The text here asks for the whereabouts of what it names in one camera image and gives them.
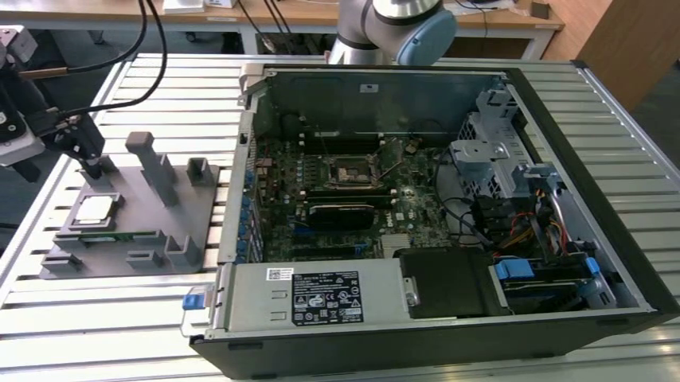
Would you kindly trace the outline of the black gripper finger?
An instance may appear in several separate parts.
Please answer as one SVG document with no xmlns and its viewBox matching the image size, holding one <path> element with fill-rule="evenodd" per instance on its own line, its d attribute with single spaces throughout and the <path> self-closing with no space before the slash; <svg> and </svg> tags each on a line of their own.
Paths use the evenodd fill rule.
<svg viewBox="0 0 680 382">
<path fill-rule="evenodd" d="M 90 178 L 98 179 L 105 139 L 90 116 L 85 113 L 64 117 L 54 127 L 54 144 L 60 151 L 80 163 L 81 169 Z"/>
<path fill-rule="evenodd" d="M 38 180 L 41 170 L 32 160 L 24 159 L 22 161 L 13 163 L 10 168 L 26 182 L 36 182 Z"/>
</svg>

